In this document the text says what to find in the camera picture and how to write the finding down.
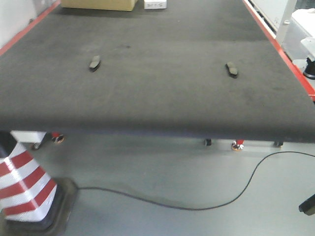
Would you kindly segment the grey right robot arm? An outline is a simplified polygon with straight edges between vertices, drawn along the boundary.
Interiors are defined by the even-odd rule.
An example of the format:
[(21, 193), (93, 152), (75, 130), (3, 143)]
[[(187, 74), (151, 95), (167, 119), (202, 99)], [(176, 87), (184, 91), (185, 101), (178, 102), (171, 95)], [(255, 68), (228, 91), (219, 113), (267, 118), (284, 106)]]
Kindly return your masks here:
[(307, 216), (311, 216), (315, 214), (315, 194), (306, 199), (303, 203), (301, 203), (298, 207), (299, 211), (304, 213)]

